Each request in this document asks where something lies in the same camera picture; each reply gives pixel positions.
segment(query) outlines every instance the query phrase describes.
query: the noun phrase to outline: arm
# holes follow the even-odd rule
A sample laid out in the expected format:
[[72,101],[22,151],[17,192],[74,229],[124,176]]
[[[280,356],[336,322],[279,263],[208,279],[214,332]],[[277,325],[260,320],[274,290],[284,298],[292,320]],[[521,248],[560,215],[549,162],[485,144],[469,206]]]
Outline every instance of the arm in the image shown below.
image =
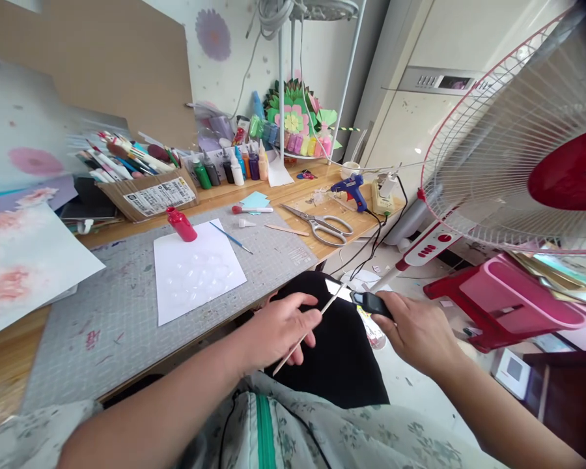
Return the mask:
[[[315,297],[296,293],[269,303],[250,321],[151,386],[81,425],[59,468],[170,467],[239,380],[284,356],[321,321]],[[312,332],[306,343],[314,346]],[[301,349],[292,362],[303,360]]]
[[436,381],[487,453],[513,469],[586,468],[580,455],[462,352],[443,311],[393,292],[378,296],[395,323],[373,319],[395,352]]

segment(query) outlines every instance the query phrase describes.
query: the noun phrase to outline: floral shirt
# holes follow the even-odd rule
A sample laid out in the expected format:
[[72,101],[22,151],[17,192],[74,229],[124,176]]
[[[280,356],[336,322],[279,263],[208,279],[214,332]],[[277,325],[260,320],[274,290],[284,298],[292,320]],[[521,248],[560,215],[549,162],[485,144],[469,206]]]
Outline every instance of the floral shirt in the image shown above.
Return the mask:
[[[98,404],[80,402],[12,418],[0,427],[0,469],[55,467],[67,438],[98,411]],[[389,405],[344,410],[255,373],[239,383],[188,442],[177,467],[505,466],[414,410]]]

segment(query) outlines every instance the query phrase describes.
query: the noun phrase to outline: glue gun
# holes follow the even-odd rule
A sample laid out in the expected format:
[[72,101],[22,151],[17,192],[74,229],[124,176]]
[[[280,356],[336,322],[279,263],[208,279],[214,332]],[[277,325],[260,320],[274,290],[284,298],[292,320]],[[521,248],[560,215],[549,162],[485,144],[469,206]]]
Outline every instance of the glue gun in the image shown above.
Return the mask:
[[364,183],[362,175],[352,175],[348,179],[344,179],[341,182],[337,182],[330,188],[332,192],[347,192],[347,200],[354,199],[358,206],[358,212],[364,212],[367,209],[367,202],[360,193],[359,187]]

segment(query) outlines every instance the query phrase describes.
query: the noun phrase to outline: black handle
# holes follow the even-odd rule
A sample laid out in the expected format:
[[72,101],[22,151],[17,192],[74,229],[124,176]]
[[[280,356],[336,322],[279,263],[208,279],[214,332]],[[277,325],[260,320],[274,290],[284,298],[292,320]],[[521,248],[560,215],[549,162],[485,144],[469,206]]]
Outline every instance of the black handle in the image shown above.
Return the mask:
[[350,296],[352,297],[352,301],[362,306],[367,313],[379,314],[381,316],[387,317],[390,320],[394,320],[393,315],[386,307],[384,300],[382,300],[379,296],[376,296],[370,292],[358,293],[354,291],[350,293]]

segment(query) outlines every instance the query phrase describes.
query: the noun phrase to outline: cardboard box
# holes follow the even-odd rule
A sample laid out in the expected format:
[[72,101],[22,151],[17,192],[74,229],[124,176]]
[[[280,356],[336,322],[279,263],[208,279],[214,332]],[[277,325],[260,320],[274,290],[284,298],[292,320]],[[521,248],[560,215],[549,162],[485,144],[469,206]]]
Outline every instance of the cardboard box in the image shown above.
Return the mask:
[[197,190],[184,164],[170,173],[96,185],[130,221],[143,221],[165,213],[199,204]]

